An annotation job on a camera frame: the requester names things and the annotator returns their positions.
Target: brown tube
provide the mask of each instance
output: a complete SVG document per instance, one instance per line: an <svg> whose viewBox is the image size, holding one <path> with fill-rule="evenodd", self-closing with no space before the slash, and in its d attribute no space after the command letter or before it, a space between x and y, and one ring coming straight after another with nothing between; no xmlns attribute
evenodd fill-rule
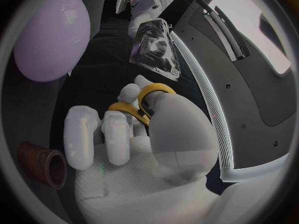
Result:
<svg viewBox="0 0 299 224"><path fill-rule="evenodd" d="M66 161L60 151L22 142L17 149L17 159L21 170L37 181L56 190L65 184Z"/></svg>

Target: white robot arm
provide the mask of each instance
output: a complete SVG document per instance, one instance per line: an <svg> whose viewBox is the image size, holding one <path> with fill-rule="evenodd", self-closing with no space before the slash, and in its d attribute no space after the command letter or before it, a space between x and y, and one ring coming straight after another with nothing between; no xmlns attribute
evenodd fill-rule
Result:
<svg viewBox="0 0 299 224"><path fill-rule="evenodd" d="M128 34L135 38L141 23L155 20L173 0L133 0Z"/></svg>

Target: balloon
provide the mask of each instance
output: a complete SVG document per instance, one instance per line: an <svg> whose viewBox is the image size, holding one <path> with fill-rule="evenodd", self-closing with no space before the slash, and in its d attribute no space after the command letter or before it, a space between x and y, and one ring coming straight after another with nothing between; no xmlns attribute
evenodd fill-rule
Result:
<svg viewBox="0 0 299 224"><path fill-rule="evenodd" d="M16 65L31 80L56 80L76 66L89 37L89 15L81 0L45 0L14 45Z"/></svg>

